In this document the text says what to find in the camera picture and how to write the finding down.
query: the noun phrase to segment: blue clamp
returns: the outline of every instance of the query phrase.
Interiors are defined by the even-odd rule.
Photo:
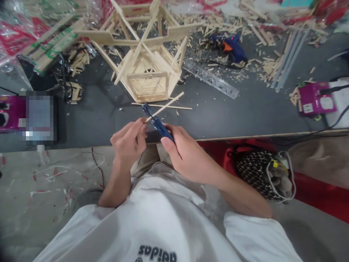
[[[144,105],[142,106],[142,109],[148,117],[152,118],[151,121],[155,129],[160,133],[160,135],[162,137],[164,136],[168,137],[174,142],[175,140],[173,139],[173,136],[168,132],[168,130],[166,129],[164,124],[160,121],[160,119],[157,116],[152,116],[154,114],[152,108],[147,103],[144,103]]]

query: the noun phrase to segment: person's left hand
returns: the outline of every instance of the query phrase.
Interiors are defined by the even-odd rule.
[[[115,149],[114,165],[130,170],[134,162],[145,150],[147,136],[146,118],[139,118],[136,122],[130,122],[119,132],[116,132],[110,142]]]

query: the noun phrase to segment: clear ruler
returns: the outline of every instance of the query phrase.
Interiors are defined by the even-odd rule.
[[[239,90],[228,84],[223,79],[215,76],[214,74],[207,71],[202,66],[198,65],[195,62],[186,60],[184,62],[183,68],[193,74],[196,78],[199,78],[201,81],[209,84],[215,89],[221,91],[225,95],[231,97],[232,99],[237,98]]]

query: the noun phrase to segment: table surface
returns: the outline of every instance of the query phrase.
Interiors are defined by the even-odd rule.
[[[255,37],[244,37],[243,47],[249,59],[258,58],[255,51],[256,41]],[[248,76],[240,82],[228,77],[231,72],[222,76],[240,90],[235,100],[190,76],[184,85],[178,85],[174,89],[171,96],[184,91],[184,96],[173,105],[192,107],[193,110],[178,110],[177,115],[176,109],[168,108],[159,114],[159,118],[164,123],[183,126],[197,140],[291,135],[322,130],[327,127],[325,121],[317,122],[300,115],[298,108],[289,101],[288,95],[298,83],[310,77],[313,77],[314,81],[329,81],[348,75],[346,61],[341,58],[327,61],[329,57],[346,49],[348,43],[349,35],[336,33],[330,35],[327,42],[319,48],[304,45],[285,87],[279,93],[267,88],[263,81],[257,79],[256,73],[248,70]],[[282,53],[283,48],[284,43],[280,40],[276,49]],[[272,53],[275,47],[260,49],[266,53],[263,56],[276,57]],[[4,79],[3,87],[16,89],[23,86],[13,74],[1,75]],[[98,55],[86,66],[84,72],[77,76],[77,82],[84,88],[82,100],[78,105],[59,105],[60,140],[57,145],[47,146],[47,149],[108,146],[113,133],[128,122],[145,117],[140,106],[131,104],[134,101],[123,85],[119,83],[115,86],[110,81],[111,75],[111,68]],[[0,152],[35,149],[27,146],[18,134],[1,134],[0,138]],[[159,134],[152,131],[147,142],[159,140]]]

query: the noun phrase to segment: knit bag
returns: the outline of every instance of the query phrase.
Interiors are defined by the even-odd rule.
[[[252,150],[237,152],[239,147],[250,147]],[[277,157],[276,154],[249,144],[237,145],[228,154],[235,167],[235,173],[266,200],[270,202],[289,200],[282,197],[281,192],[272,185],[267,173],[268,166]]]

